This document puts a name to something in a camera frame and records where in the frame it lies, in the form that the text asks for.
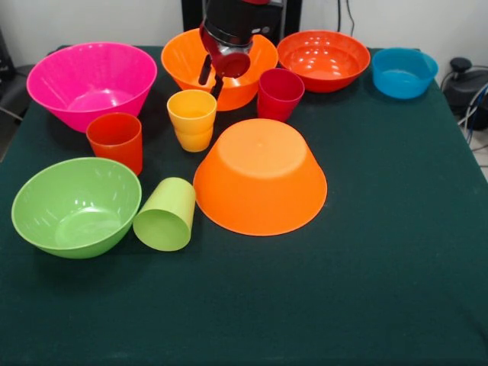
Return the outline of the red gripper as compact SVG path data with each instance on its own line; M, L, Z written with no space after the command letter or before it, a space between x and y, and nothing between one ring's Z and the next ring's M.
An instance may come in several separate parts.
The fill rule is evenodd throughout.
M207 55L204 59L201 73L198 78L200 85L206 85L211 66L215 71L214 85L210 93L217 100L223 89L223 77L239 78L247 72L250 67L249 52L252 48L252 39L244 44L234 44L215 37L211 29L201 23L199 35Z

